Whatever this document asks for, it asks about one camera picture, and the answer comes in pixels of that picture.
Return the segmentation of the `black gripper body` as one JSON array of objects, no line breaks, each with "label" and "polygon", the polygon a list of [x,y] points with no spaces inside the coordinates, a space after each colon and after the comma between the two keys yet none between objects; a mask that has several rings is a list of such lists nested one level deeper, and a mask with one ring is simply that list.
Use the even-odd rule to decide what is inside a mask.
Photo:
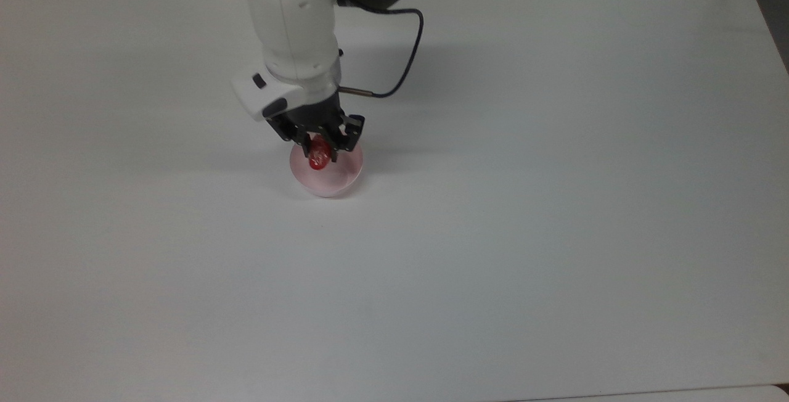
[{"label": "black gripper body", "polygon": [[298,141],[302,131],[319,133],[330,143],[345,140],[340,130],[344,125],[344,113],[338,95],[290,110],[287,105],[285,99],[277,99],[266,107],[266,121],[282,140]]}]

